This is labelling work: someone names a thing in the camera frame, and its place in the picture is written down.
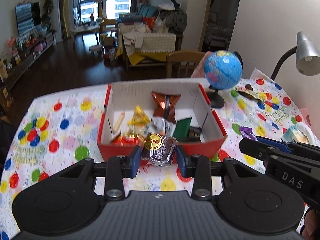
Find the person right hand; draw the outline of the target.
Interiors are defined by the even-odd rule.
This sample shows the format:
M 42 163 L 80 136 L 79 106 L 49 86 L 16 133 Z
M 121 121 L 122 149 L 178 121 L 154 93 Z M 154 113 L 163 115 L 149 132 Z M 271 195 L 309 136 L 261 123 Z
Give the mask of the person right hand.
M 304 216 L 304 226 L 300 234 L 304 239 L 317 240 L 319 239 L 319 211 L 308 208 Z

